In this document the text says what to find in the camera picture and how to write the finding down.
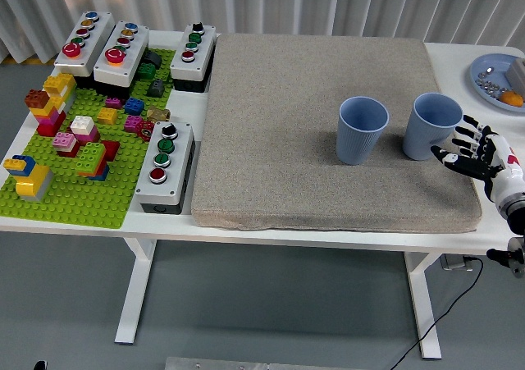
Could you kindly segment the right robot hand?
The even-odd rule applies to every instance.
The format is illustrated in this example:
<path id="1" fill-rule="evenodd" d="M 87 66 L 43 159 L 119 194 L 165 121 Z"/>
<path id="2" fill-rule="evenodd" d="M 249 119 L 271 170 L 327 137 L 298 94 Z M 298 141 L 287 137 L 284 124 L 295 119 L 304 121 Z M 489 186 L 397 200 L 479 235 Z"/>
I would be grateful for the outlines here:
<path id="1" fill-rule="evenodd" d="M 484 182 L 487 198 L 499 210 L 510 199 L 523 200 L 523 169 L 506 139 L 468 115 L 463 122 L 452 139 L 458 152 L 433 145 L 433 155 L 451 171 Z"/>

